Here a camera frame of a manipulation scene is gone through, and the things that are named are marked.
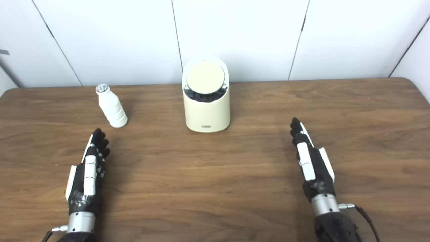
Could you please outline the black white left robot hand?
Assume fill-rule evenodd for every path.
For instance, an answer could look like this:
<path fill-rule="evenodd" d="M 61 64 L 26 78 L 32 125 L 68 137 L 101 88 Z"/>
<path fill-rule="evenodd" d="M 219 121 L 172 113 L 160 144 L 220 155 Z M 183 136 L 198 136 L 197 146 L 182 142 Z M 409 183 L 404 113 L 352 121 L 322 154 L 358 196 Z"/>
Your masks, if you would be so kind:
<path fill-rule="evenodd" d="M 79 212 L 97 215 L 101 211 L 101 189 L 110 153 L 108 144 L 106 133 L 97 128 L 89 138 L 80 164 L 71 166 L 66 187 L 69 215 Z"/>

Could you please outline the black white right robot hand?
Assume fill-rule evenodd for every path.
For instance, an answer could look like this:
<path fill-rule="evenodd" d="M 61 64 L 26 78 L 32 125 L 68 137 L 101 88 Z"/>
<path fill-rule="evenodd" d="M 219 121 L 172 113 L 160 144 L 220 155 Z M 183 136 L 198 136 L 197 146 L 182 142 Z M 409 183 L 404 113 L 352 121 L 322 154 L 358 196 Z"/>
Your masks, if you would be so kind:
<path fill-rule="evenodd" d="M 302 185 L 306 198 L 311 201 L 320 194 L 336 196 L 334 172 L 324 147 L 316 148 L 304 126 L 293 117 L 290 123 L 292 144 L 297 150 L 297 161 L 301 167 L 304 182 Z"/>

